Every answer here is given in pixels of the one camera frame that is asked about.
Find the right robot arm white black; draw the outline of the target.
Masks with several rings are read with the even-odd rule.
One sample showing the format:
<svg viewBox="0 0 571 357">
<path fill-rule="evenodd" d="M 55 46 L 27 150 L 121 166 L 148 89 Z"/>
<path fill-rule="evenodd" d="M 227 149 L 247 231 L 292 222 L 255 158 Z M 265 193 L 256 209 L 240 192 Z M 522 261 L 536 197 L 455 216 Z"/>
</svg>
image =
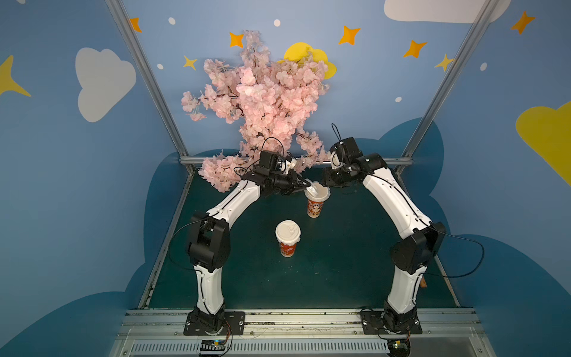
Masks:
<svg viewBox="0 0 571 357">
<path fill-rule="evenodd" d="M 394 274 L 380 317 L 380 330 L 392 334 L 421 334 L 416 297 L 428 266 L 448 235 L 445 226 L 422 213 L 397 182 L 378 154 L 365 155 L 355 138 L 339 140 L 330 148 L 331 167 L 324 170 L 329 187 L 360 182 L 391 218 L 401 238 L 390 248 Z"/>
</svg>

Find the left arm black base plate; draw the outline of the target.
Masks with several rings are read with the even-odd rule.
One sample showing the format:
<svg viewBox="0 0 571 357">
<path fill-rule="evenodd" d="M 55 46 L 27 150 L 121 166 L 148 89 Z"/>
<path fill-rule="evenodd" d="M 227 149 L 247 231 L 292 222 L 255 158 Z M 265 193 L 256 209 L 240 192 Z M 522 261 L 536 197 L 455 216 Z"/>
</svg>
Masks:
<svg viewBox="0 0 571 357">
<path fill-rule="evenodd" d="M 245 313 L 221 311 L 209 315 L 194 309 L 187 315 L 183 334 L 185 336 L 242 336 L 245 327 Z"/>
</svg>

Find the white cup lid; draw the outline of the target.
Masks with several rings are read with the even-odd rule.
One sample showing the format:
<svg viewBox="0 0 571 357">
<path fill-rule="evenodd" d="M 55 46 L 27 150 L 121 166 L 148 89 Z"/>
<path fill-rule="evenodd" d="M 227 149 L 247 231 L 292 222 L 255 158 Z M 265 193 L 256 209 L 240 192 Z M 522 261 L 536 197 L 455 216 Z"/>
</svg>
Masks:
<svg viewBox="0 0 571 357">
<path fill-rule="evenodd" d="M 304 190 L 306 198 L 312 202 L 325 202 L 330 197 L 330 189 L 317 181 L 309 181 Z"/>
<path fill-rule="evenodd" d="M 275 235 L 280 243 L 296 245 L 300 241 L 300 226 L 293 220 L 284 220 L 275 229 Z"/>
</svg>

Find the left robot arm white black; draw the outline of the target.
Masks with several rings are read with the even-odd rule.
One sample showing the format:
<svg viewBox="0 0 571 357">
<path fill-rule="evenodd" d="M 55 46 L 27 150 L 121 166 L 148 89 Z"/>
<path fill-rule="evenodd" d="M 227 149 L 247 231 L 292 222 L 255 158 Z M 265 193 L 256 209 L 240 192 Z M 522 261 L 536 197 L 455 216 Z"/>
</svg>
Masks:
<svg viewBox="0 0 571 357">
<path fill-rule="evenodd" d="M 191 334 L 217 335 L 227 327 L 222 268 L 230 256 L 230 230 L 260 196 L 287 196 L 310 187 L 294 170 L 296 166 L 297 160 L 290 154 L 265 150 L 250 168 L 238 170 L 239 183 L 218 205 L 193 215 L 187 254 L 196 273 L 198 300 L 189 314 Z"/>
</svg>

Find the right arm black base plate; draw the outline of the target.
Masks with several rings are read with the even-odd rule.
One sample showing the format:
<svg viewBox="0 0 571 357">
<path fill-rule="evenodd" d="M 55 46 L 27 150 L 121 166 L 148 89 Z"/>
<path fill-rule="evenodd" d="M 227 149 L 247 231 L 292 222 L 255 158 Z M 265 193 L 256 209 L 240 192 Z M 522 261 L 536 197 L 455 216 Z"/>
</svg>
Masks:
<svg viewBox="0 0 571 357">
<path fill-rule="evenodd" d="M 418 309 L 397 314 L 392 310 L 365 309 L 359 313 L 365 335 L 397 334 L 421 335 L 422 327 L 418 318 Z"/>
</svg>

